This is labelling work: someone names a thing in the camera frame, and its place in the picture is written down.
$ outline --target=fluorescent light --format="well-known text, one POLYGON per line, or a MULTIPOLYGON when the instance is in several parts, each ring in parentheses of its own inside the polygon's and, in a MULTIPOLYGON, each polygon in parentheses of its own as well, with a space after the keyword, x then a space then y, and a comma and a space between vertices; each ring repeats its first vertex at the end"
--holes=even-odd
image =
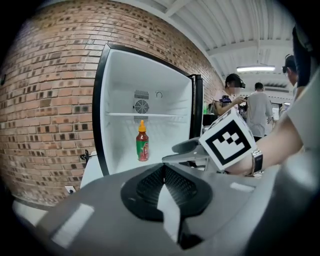
POLYGON ((274 71, 275 66, 239 66, 236 68, 238 72, 249 72, 249 71, 274 71))

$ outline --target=black cap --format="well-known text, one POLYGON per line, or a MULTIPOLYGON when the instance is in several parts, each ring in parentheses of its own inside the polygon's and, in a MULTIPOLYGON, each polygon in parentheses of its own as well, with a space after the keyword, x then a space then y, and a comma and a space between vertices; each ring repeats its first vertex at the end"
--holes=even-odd
POLYGON ((282 72, 285 74, 287 72, 287 68, 290 68, 293 72, 297 72, 295 56, 288 54, 285 57, 285 64, 282 67, 282 72))
POLYGON ((225 86, 227 87, 227 83, 232 82, 232 81, 234 81, 235 87, 246 88, 246 84, 244 83, 244 81, 242 81, 240 76, 238 76, 235 73, 232 73, 226 77, 225 86))

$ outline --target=ceiling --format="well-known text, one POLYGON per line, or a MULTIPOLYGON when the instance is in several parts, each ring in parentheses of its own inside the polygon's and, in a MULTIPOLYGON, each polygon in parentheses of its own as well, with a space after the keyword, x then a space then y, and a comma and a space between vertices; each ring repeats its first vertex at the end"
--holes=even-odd
POLYGON ((240 73, 254 90, 256 82, 292 86, 282 74, 285 56, 293 53, 294 19, 276 0, 116 0, 144 9, 184 33, 209 59, 221 79, 237 67, 271 65, 273 72, 240 73))

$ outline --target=black refrigerator door frame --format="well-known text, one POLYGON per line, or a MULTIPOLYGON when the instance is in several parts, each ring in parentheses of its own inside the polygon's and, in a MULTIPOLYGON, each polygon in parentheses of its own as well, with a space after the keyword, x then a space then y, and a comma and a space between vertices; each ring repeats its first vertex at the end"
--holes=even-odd
POLYGON ((105 158, 105 152, 104 152, 102 136, 101 136, 100 104, 101 104, 102 81, 104 77, 107 59, 111 49, 129 52, 129 53, 146 57, 148 59, 161 63, 192 80, 191 122, 190 122, 190 135, 189 135, 190 139, 200 136, 201 125, 202 125, 202 113, 203 113, 203 81, 201 79, 201 75, 199 74, 189 75, 188 73, 184 72, 183 70, 179 69, 173 64, 161 58, 155 57, 149 53, 146 53, 137 49, 133 49, 127 46, 106 43, 102 50, 101 57, 96 70, 94 86, 93 86, 93 95, 92 95, 93 139, 94 139, 96 154, 98 157, 98 161, 99 161, 103 176, 109 175, 110 173, 109 173, 106 158, 105 158))

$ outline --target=wall socket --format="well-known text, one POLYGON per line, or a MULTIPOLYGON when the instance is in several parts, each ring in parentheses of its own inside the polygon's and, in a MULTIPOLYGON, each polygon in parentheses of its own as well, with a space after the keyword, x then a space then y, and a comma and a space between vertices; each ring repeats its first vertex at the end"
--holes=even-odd
POLYGON ((76 192, 74 186, 64 186, 66 191, 68 191, 69 194, 73 194, 76 192))

